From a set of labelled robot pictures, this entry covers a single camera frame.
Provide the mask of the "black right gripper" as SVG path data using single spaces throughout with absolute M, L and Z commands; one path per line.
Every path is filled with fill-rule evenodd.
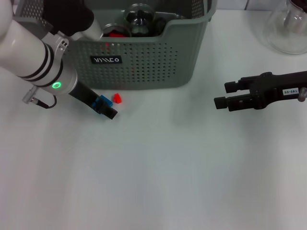
M 249 90 L 249 94 L 214 98 L 216 109 L 228 109 L 230 112 L 260 110 L 277 101 L 303 100 L 307 93 L 307 73 L 303 71 L 274 75 L 265 72 L 258 76 L 241 78 L 238 82 L 227 82 L 224 87 L 226 93 Z

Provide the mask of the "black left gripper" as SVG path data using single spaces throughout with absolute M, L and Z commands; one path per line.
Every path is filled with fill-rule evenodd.
M 98 94 L 82 82 L 77 82 L 69 95 L 91 107 L 98 114 L 104 115 L 109 119 L 113 119 L 118 113 L 117 110 L 112 107 L 113 104 L 111 101 L 98 99 Z

